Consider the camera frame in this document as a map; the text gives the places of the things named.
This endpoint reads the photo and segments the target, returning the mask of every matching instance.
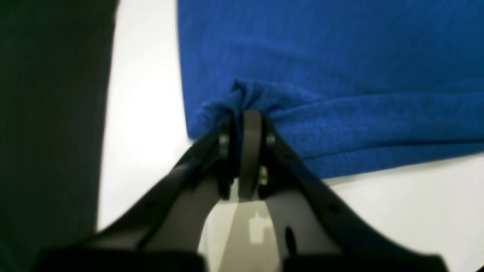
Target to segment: white background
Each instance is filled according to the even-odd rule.
[[[107,105],[99,229],[166,175],[190,146],[177,42],[174,0],[121,1]],[[484,265],[483,155],[326,183],[395,242],[417,252],[441,254],[453,272],[473,272]],[[221,203],[213,209],[199,249],[211,271],[278,267],[272,222],[265,209],[263,202]]]

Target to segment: blue cloth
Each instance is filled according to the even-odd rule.
[[[484,1],[179,0],[187,130],[261,110],[320,178],[484,150]]]

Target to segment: clip jaw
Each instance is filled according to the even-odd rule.
[[[259,112],[243,113],[241,135],[234,120],[220,121],[120,219],[44,251],[34,270],[205,271],[197,254],[205,219],[238,176],[240,199],[266,201],[284,271],[446,271],[440,257],[411,253],[367,225]]]

